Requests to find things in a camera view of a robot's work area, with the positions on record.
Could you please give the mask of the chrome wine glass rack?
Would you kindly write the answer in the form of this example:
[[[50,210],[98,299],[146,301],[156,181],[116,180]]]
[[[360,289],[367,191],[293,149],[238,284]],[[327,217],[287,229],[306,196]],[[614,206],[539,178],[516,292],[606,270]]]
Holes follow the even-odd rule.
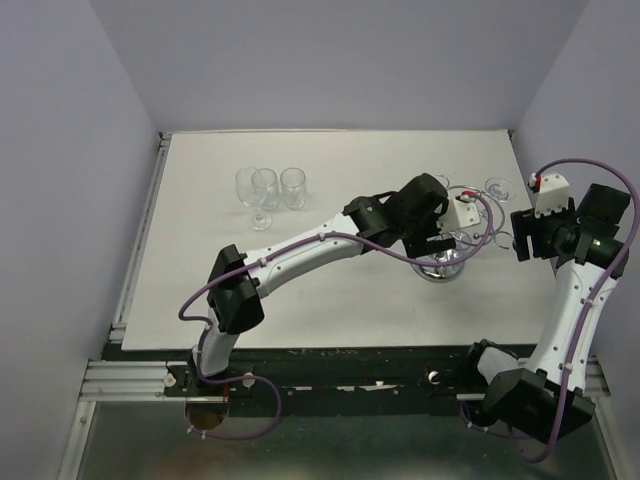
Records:
[[[502,250],[510,249],[513,237],[511,233],[505,229],[506,213],[503,207],[504,203],[497,202],[492,199],[485,191],[485,184],[483,189],[462,184],[452,186],[449,178],[444,174],[435,174],[435,178],[447,190],[453,190],[455,192],[471,190],[485,198],[487,201],[492,202],[493,218],[498,218],[498,220],[497,223],[496,221],[492,222],[490,229],[491,234],[484,244],[489,245],[490,243],[493,243]],[[486,208],[482,203],[479,203],[477,207],[482,220],[481,224],[476,226],[471,233],[468,233],[466,230],[459,230],[444,234],[445,237],[451,237],[455,240],[456,247],[454,249],[418,258],[418,261],[420,262],[432,263],[431,267],[411,265],[414,272],[420,278],[434,283],[446,283],[453,281],[461,275],[464,269],[464,263],[460,261],[460,258],[465,257],[472,248],[480,243],[488,225]]]

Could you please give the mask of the ribbed wine glass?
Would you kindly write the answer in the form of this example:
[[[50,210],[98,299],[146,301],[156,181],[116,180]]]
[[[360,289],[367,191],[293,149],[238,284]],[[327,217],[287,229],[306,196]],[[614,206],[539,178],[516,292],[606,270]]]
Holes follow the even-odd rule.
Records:
[[[280,183],[285,205],[300,210],[306,203],[306,175],[299,168],[287,168],[281,172]]]

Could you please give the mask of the short clear wine glass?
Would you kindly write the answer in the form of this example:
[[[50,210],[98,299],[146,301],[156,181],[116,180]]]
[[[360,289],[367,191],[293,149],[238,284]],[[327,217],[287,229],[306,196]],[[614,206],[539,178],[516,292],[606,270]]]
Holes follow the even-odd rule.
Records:
[[[266,211],[274,211],[279,206],[279,185],[277,174],[269,168],[258,169],[252,175],[258,205]]]

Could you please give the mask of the tall wine glass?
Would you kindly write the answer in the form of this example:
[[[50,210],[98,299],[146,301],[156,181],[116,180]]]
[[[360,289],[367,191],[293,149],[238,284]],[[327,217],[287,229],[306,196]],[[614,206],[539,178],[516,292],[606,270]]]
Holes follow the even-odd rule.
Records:
[[[247,219],[252,230],[265,231],[271,227],[272,218],[258,205],[255,189],[252,185],[252,175],[258,169],[254,167],[244,167],[235,175],[235,188],[238,199],[243,205],[251,209]]]

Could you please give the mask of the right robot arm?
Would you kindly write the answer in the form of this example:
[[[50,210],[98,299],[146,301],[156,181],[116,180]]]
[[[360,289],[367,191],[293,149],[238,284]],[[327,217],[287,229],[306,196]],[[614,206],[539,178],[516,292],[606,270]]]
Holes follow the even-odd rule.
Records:
[[[584,394],[587,358],[604,303],[624,272],[613,263],[623,246],[615,235],[630,201],[626,192],[593,184],[579,203],[568,197],[557,211],[511,214],[518,260],[556,260],[556,294],[525,363],[488,340],[470,348],[459,371],[467,389],[487,388],[482,401],[464,410],[479,427],[501,421],[548,442],[590,422],[595,405]]]

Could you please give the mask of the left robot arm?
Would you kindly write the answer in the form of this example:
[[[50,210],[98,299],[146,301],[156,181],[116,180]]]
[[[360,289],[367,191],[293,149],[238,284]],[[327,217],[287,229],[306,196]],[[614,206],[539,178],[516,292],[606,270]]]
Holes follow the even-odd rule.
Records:
[[[451,242],[438,240],[455,217],[455,199],[423,173],[398,191],[358,196],[321,226],[261,250],[223,248],[208,280],[208,317],[187,382],[201,395],[214,393],[239,336],[265,318],[262,301],[286,283],[330,263],[382,251],[402,242],[420,259]]]

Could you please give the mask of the black mounting base plate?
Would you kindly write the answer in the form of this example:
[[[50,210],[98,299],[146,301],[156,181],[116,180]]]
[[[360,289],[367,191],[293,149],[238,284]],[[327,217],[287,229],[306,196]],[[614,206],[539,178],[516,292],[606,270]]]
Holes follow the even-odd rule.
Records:
[[[487,388],[467,346],[239,349],[208,385],[193,361],[170,363],[169,398],[227,408],[236,417],[454,416]]]

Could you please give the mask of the aluminium rail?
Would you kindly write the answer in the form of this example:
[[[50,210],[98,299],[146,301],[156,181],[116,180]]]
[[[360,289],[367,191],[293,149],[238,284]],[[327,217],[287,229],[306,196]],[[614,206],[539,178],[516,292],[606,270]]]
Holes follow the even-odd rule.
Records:
[[[91,361],[79,399],[86,402],[148,402],[164,399],[163,362]]]

